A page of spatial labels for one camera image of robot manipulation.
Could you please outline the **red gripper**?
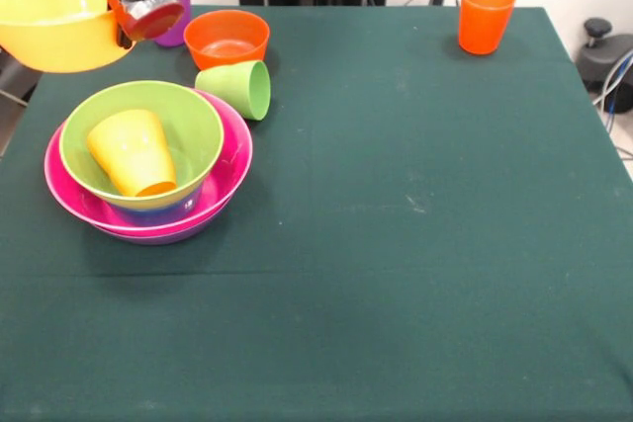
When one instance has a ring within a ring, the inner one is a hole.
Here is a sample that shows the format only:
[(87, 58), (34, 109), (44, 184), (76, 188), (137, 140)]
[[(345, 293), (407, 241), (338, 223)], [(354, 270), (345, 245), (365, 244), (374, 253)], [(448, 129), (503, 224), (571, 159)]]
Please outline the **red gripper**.
[(107, 0), (117, 23), (116, 43), (131, 49), (135, 42), (166, 33), (184, 13), (177, 0)]

